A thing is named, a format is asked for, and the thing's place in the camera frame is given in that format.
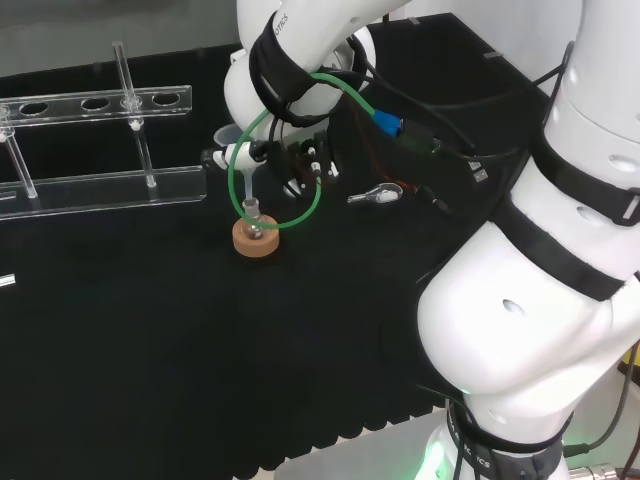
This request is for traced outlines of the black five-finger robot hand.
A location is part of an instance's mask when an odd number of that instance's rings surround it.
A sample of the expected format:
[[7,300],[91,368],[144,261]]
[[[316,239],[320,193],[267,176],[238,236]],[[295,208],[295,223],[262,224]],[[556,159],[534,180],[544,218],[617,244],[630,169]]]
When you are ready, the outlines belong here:
[[340,175],[328,127],[329,122],[323,120],[308,129],[287,133],[285,124],[279,121],[274,127],[267,128],[267,141],[249,139],[241,142],[242,130],[230,124],[215,132],[215,145],[202,151],[200,161],[209,172],[225,171],[234,149],[238,148],[234,170],[243,179],[241,198],[256,196],[254,180],[257,172],[264,169],[271,172],[287,196],[310,197],[315,177],[331,183]]

